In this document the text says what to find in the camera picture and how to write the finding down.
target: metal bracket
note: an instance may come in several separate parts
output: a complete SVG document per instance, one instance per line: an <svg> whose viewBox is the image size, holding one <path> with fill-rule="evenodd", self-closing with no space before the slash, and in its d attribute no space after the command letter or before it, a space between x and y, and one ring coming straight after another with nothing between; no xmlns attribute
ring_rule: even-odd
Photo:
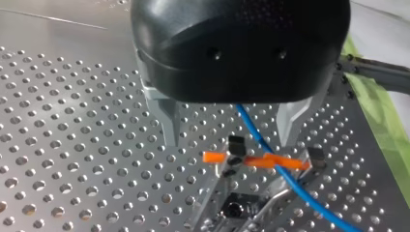
<svg viewBox="0 0 410 232"><path fill-rule="evenodd" d="M201 191L189 220L192 231L255 232L266 228L272 219L280 215L287 205L297 197L283 180L276 178L260 195L248 195L230 191L230 181L245 157L244 140L228 138L228 152L225 161L216 165L205 191ZM324 154L320 149L308 148L300 160L310 163L305 171L293 170L292 175L307 185L326 167Z"/></svg>
<svg viewBox="0 0 410 232"><path fill-rule="evenodd" d="M152 86L147 78L147 67L135 50L136 61L141 74L141 84L150 111L160 120L165 145L178 146L180 132L180 112L176 101L170 99Z"/></svg>

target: blue wire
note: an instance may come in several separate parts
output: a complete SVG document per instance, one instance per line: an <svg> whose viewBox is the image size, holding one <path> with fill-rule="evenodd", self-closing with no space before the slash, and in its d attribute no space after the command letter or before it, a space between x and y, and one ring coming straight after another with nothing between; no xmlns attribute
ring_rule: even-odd
<svg viewBox="0 0 410 232"><path fill-rule="evenodd" d="M250 134L255 138L255 140L262 146L263 150L268 153L273 153L274 151L268 145L268 143L263 139L262 135L259 133L257 128L255 127L254 123L250 119L248 113L245 111L244 107L241 104L236 105L238 111L241 113L242 118L244 119L244 123L250 131ZM327 219L328 221L334 223L337 227L342 229L343 231L348 232L361 232L362 230L354 227L353 225L349 224L347 221L337 217L334 213L330 210L326 209L323 205L317 202L309 193L307 193L292 177L289 171L279 165L275 165L275 169L277 172L283 177L286 183L293 188L293 190L303 199L305 200L311 208L317 211L319 214L323 216L323 218Z"/></svg>

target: hole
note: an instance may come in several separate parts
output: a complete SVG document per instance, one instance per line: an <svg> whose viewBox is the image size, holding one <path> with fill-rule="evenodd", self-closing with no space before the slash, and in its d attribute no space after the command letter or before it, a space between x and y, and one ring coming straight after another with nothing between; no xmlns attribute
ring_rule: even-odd
<svg viewBox="0 0 410 232"><path fill-rule="evenodd" d="M15 218L14 218L14 217L6 217L6 218L3 220L3 224L6 225L6 226L11 226L11 225L13 225L14 223L15 223Z"/></svg>
<svg viewBox="0 0 410 232"><path fill-rule="evenodd" d="M174 175L172 173L166 173L163 177L167 182L171 182L174 180Z"/></svg>
<svg viewBox="0 0 410 232"><path fill-rule="evenodd" d="M85 190L85 193L88 196L96 196L98 192L99 192L99 189L97 187L89 187L88 189Z"/></svg>
<svg viewBox="0 0 410 232"><path fill-rule="evenodd" d="M151 213L155 213L158 210L158 206L157 205L150 205L150 207L148 207L148 210Z"/></svg>
<svg viewBox="0 0 410 232"><path fill-rule="evenodd" d="M152 159L154 158L154 153L151 153L151 152L145 153L145 154L144 154L144 158L145 158L146 160L152 160Z"/></svg>
<svg viewBox="0 0 410 232"><path fill-rule="evenodd" d="M346 195L346 200L349 202L349 203L354 203L355 201L356 201L356 199L355 199L355 197L354 196L352 196L352 195Z"/></svg>
<svg viewBox="0 0 410 232"><path fill-rule="evenodd" d="M62 177L63 175L61 174L61 172L55 172L51 175L51 178L54 180L58 180Z"/></svg>
<svg viewBox="0 0 410 232"><path fill-rule="evenodd" d="M151 177L151 172L150 171L143 171L143 172L141 172L141 177L144 180L148 180Z"/></svg>
<svg viewBox="0 0 410 232"><path fill-rule="evenodd" d="M176 207L172 210L172 212L174 213L174 215L180 215L180 214L182 214L182 208L181 207Z"/></svg>
<svg viewBox="0 0 410 232"><path fill-rule="evenodd" d="M91 218L91 211L90 210L83 210L79 213L79 218L82 220L88 220Z"/></svg>
<svg viewBox="0 0 410 232"><path fill-rule="evenodd" d="M193 196L188 196L187 198L185 198L185 203L189 206L193 205L194 202L195 198L193 198Z"/></svg>
<svg viewBox="0 0 410 232"><path fill-rule="evenodd" d="M102 227L99 224L95 224L91 227L91 232L101 232Z"/></svg>
<svg viewBox="0 0 410 232"><path fill-rule="evenodd" d="M156 164L155 164L155 168L156 168L157 170L161 170L162 167L163 167L162 163L156 163Z"/></svg>
<svg viewBox="0 0 410 232"><path fill-rule="evenodd" d="M130 211L133 208L133 204L131 202L128 202L126 204L124 204L124 210L125 211Z"/></svg>
<svg viewBox="0 0 410 232"><path fill-rule="evenodd" d="M101 175L101 174L103 174L103 167L101 165L100 166L95 166L95 167L93 167L93 172L96 175Z"/></svg>
<svg viewBox="0 0 410 232"><path fill-rule="evenodd" d="M145 216L137 215L137 216L133 217L132 221L136 224L143 224L144 221L145 221Z"/></svg>
<svg viewBox="0 0 410 232"><path fill-rule="evenodd" d="M258 184L250 184L250 190L253 192L259 191L259 185Z"/></svg>
<svg viewBox="0 0 410 232"><path fill-rule="evenodd" d="M55 207L54 209L52 209L51 211L51 215L54 218L60 218L64 215L65 211L63 207Z"/></svg>
<svg viewBox="0 0 410 232"><path fill-rule="evenodd" d="M106 186L109 186L112 184L112 179L108 177L106 179L103 179L102 183L105 184Z"/></svg>
<svg viewBox="0 0 410 232"><path fill-rule="evenodd" d="M6 201L0 201L0 213L5 211L7 209L7 202Z"/></svg>
<svg viewBox="0 0 410 232"><path fill-rule="evenodd" d="M106 216L106 220L108 221L108 223L115 223L117 222L119 216L117 212L111 212Z"/></svg>
<svg viewBox="0 0 410 232"><path fill-rule="evenodd" d="M4 185L9 189L14 188L17 184L18 184L17 178L7 179L6 182L4 183Z"/></svg>
<svg viewBox="0 0 410 232"><path fill-rule="evenodd" d="M134 188L134 187L136 187L136 185L137 185L137 181L135 181L135 180L128 182L128 186L129 186L130 188Z"/></svg>
<svg viewBox="0 0 410 232"><path fill-rule="evenodd" d="M175 158L174 155L168 155L168 156L166 157L166 160L167 160L168 162L174 162L174 161L176 160L176 158Z"/></svg>
<svg viewBox="0 0 410 232"><path fill-rule="evenodd" d="M33 223L33 227L36 228L36 229L40 229L43 226L44 226L44 220L43 219L36 220Z"/></svg>
<svg viewBox="0 0 410 232"><path fill-rule="evenodd" d="M189 158L188 159L188 164L189 165L196 165L196 159L195 158Z"/></svg>
<svg viewBox="0 0 410 232"><path fill-rule="evenodd" d="M184 190L184 187L183 186L177 186L177 187L175 187L175 191L176 192L182 192Z"/></svg>
<svg viewBox="0 0 410 232"><path fill-rule="evenodd" d="M17 164L17 165L24 165L27 162L28 162L27 157L19 157L19 158L15 159L15 164Z"/></svg>
<svg viewBox="0 0 410 232"><path fill-rule="evenodd" d="M71 172L75 172L76 170L78 170L79 165L76 162L72 162L67 166L67 169L69 169L69 171Z"/></svg>
<svg viewBox="0 0 410 232"><path fill-rule="evenodd" d="M81 175L81 176L79 176L79 177L77 178L77 180L78 180L80 183L84 183L84 182L87 181L87 176L86 176L86 175Z"/></svg>
<svg viewBox="0 0 410 232"><path fill-rule="evenodd" d="M45 169L51 168L54 165L54 161L52 159L47 159L42 162L42 167Z"/></svg>
<svg viewBox="0 0 410 232"><path fill-rule="evenodd" d="M106 201L105 200L101 200L99 202L97 202L97 206L99 208L105 208L106 207Z"/></svg>
<svg viewBox="0 0 410 232"><path fill-rule="evenodd" d="M112 192L112 197L114 199L120 199L124 195L124 191L122 189L116 189Z"/></svg>
<svg viewBox="0 0 410 232"><path fill-rule="evenodd" d="M367 205L371 205L373 204L373 199L371 199L370 197L366 196L364 198L364 201L366 202Z"/></svg>
<svg viewBox="0 0 410 232"><path fill-rule="evenodd" d="M164 194L161 198L162 202L165 204L168 204L172 201L172 195L171 194Z"/></svg>
<svg viewBox="0 0 410 232"><path fill-rule="evenodd" d="M336 196L334 193L329 193L329 194L328 194L328 198L329 198L331 201L336 201L336 200L337 200L337 196Z"/></svg>
<svg viewBox="0 0 410 232"><path fill-rule="evenodd" d="M373 224L380 224L380 218L378 216L371 216L370 220Z"/></svg>
<svg viewBox="0 0 410 232"><path fill-rule="evenodd" d="M353 218L354 221L356 221L358 223L362 221L362 217L358 214L353 214L352 218Z"/></svg>
<svg viewBox="0 0 410 232"><path fill-rule="evenodd" d="M151 185L151 188L153 190L158 190L158 189L161 188L161 184L160 183L154 183L154 184Z"/></svg>
<svg viewBox="0 0 410 232"><path fill-rule="evenodd" d="M136 198L139 201L146 201L148 199L148 192L146 191L141 191L136 195Z"/></svg>
<svg viewBox="0 0 410 232"><path fill-rule="evenodd" d="M169 217L161 217L159 223L160 223L160 226L166 227L169 225L170 219Z"/></svg>
<svg viewBox="0 0 410 232"><path fill-rule="evenodd" d="M108 148L108 147L101 147L101 148L99 148L99 153L100 153L101 155L106 155L106 154L108 153L108 151L109 151L109 148Z"/></svg>
<svg viewBox="0 0 410 232"><path fill-rule="evenodd" d="M64 184L60 187L60 191L63 194L68 194L72 191L73 186L71 184Z"/></svg>
<svg viewBox="0 0 410 232"><path fill-rule="evenodd" d="M296 208L293 210L293 213L296 217L301 218L304 215L304 211L302 209Z"/></svg>
<svg viewBox="0 0 410 232"><path fill-rule="evenodd" d="M65 231L69 231L69 230L72 230L73 228L74 228L74 226L73 226L73 223L70 221L70 222L65 222L64 224L63 224L63 230L65 230Z"/></svg>
<svg viewBox="0 0 410 232"><path fill-rule="evenodd" d="M189 176L187 178L187 183L193 185L196 182L196 178L194 176Z"/></svg>

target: screw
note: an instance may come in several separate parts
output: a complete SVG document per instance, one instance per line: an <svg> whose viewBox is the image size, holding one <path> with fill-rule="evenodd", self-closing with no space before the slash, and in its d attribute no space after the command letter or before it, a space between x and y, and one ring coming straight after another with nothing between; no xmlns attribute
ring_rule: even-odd
<svg viewBox="0 0 410 232"><path fill-rule="evenodd" d="M347 91L347 93L346 93L346 97L347 97L347 99L349 99L349 100L353 100L353 99L355 98L355 93L353 93L353 91L349 90L349 91Z"/></svg>
<svg viewBox="0 0 410 232"><path fill-rule="evenodd" d="M341 63L336 63L336 69L341 71L342 65Z"/></svg>
<svg viewBox="0 0 410 232"><path fill-rule="evenodd" d="M340 79L340 81L341 81L342 84L347 84L347 77L346 77L346 75L342 76L341 79Z"/></svg>

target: black component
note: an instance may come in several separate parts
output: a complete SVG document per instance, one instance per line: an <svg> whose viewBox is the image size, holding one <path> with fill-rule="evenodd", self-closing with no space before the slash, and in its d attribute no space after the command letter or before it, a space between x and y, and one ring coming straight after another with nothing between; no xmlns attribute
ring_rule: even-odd
<svg viewBox="0 0 410 232"><path fill-rule="evenodd" d="M227 151L238 157L244 157L247 154L247 148L245 147L245 139L241 136L228 136Z"/></svg>
<svg viewBox="0 0 410 232"><path fill-rule="evenodd" d="M258 195L230 193L220 211L227 218L249 218L263 207L260 202Z"/></svg>
<svg viewBox="0 0 410 232"><path fill-rule="evenodd" d="M242 205L236 202L232 202L228 205L227 210L224 212L229 217L238 218L242 215L243 211L244 211L244 208L242 207Z"/></svg>
<svg viewBox="0 0 410 232"><path fill-rule="evenodd" d="M310 97L349 21L348 0L132 0L141 76L182 102Z"/></svg>
<svg viewBox="0 0 410 232"><path fill-rule="evenodd" d="M326 167L325 154L322 149L307 147L307 152L310 157L310 162L312 165L312 172L319 169L324 169Z"/></svg>
<svg viewBox="0 0 410 232"><path fill-rule="evenodd" d="M355 98L355 93L353 93L353 91L349 90L349 91L347 91L347 93L346 93L346 97L347 97L347 99L349 99L349 100L353 100L353 99Z"/></svg>
<svg viewBox="0 0 410 232"><path fill-rule="evenodd" d="M245 139L242 136L229 135L228 143L231 143L231 142L244 144Z"/></svg>
<svg viewBox="0 0 410 232"><path fill-rule="evenodd" d="M308 173L302 173L302 178L298 180L299 183L305 183L305 185L316 179L326 168L325 154L322 149L307 147L307 152L310 157L311 168Z"/></svg>
<svg viewBox="0 0 410 232"><path fill-rule="evenodd" d="M241 163L241 162L242 162L242 159L237 158L237 157L230 157L230 158L228 158L228 164L231 165L231 166L237 165L237 164L239 164L239 163Z"/></svg>
<svg viewBox="0 0 410 232"><path fill-rule="evenodd" d="M236 174L236 171L232 170L232 169L228 169L228 170L222 172L222 176L225 177L225 178L233 176L235 174Z"/></svg>

